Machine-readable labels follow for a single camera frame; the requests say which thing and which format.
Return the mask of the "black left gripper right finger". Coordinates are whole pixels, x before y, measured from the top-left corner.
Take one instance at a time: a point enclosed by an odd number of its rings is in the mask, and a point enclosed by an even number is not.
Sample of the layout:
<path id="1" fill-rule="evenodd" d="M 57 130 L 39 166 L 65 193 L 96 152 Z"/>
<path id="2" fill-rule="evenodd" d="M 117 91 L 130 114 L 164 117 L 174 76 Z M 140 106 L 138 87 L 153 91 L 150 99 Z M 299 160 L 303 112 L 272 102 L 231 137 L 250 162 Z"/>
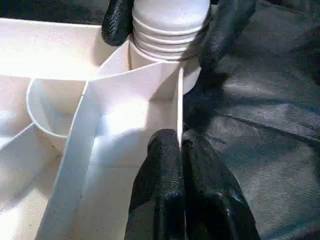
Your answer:
<path id="1" fill-rule="evenodd" d="M 188 239 L 259 240 L 236 177 L 194 130 L 183 134 L 182 162 Z"/>

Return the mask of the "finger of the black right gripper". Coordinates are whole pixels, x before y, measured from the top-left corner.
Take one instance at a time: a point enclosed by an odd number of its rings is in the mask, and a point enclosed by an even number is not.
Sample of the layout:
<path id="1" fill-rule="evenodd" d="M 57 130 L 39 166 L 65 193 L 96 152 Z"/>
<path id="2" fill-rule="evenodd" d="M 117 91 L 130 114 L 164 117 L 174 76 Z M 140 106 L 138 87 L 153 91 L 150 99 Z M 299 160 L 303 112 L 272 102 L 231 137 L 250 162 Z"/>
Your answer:
<path id="1" fill-rule="evenodd" d="M 105 13 L 101 36 L 110 46 L 122 45 L 133 32 L 134 0 L 110 0 Z"/>
<path id="2" fill-rule="evenodd" d="M 203 70 L 214 68 L 235 43 L 256 9 L 255 0 L 211 0 L 217 5 L 214 21 L 205 29 L 198 47 L 198 62 Z"/>

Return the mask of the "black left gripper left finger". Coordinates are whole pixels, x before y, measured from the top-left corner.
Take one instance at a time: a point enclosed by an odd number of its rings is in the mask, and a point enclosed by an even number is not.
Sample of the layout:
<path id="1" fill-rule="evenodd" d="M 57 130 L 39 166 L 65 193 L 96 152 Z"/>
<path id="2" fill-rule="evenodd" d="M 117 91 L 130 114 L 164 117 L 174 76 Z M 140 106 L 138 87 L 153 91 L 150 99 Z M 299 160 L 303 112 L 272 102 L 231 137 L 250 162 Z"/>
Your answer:
<path id="1" fill-rule="evenodd" d="M 185 227 L 184 177 L 177 133 L 155 132 L 147 156 L 132 186 L 126 240 L 183 240 Z"/>

